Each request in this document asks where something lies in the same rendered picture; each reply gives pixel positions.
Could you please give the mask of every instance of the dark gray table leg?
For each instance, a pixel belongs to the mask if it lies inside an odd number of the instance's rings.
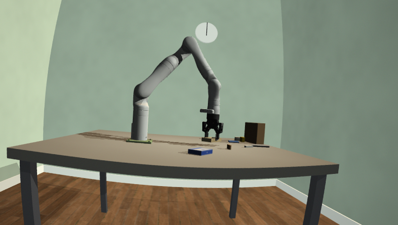
[[[326,175],[311,176],[303,225],[317,225],[321,215]]]
[[[22,212],[25,225],[41,225],[38,205],[37,164],[19,161]]]
[[[234,219],[236,216],[236,208],[237,208],[237,195],[239,193],[239,181],[232,181],[232,195],[231,195],[231,204],[230,204],[230,218]]]
[[[101,212],[108,212],[107,173],[99,173],[99,191],[101,193]]]

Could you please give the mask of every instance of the green base plate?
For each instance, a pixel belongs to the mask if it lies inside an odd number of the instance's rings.
[[[139,140],[127,139],[126,142],[152,144],[152,139],[149,139],[149,140],[146,140],[146,141],[139,141]]]

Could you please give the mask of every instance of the beige tabletop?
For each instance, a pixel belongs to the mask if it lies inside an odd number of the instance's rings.
[[[201,137],[148,134],[152,144],[126,142],[130,132],[95,130],[7,148],[7,157],[127,175],[206,179],[265,179],[338,173],[339,164],[248,142],[203,142]],[[190,148],[213,149],[204,156]]]

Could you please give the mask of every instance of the robotic arm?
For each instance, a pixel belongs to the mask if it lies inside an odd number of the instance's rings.
[[[158,84],[168,77],[168,75],[191,54],[195,59],[200,74],[202,74],[202,77],[208,84],[209,98],[207,109],[200,110],[202,113],[207,113],[207,122],[202,122],[202,131],[205,132],[205,137],[208,137],[209,130],[214,129],[216,132],[215,139],[218,140],[220,138],[220,133],[222,133],[223,129],[223,123],[218,122],[220,119],[219,91],[221,89],[221,84],[206,62],[196,39],[193,37],[186,37],[183,41],[183,45],[176,53],[165,58],[147,79],[134,88],[134,112],[133,123],[131,124],[132,140],[147,140],[149,115],[148,97]]]

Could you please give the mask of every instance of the brown hardwood floor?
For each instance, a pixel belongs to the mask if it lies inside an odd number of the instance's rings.
[[[107,181],[108,212],[100,209],[100,181],[38,175],[42,225],[301,225],[306,205],[277,187],[241,187],[229,218],[232,188],[186,188]],[[0,192],[0,224],[23,225],[21,185]],[[337,225],[321,214],[320,225]]]

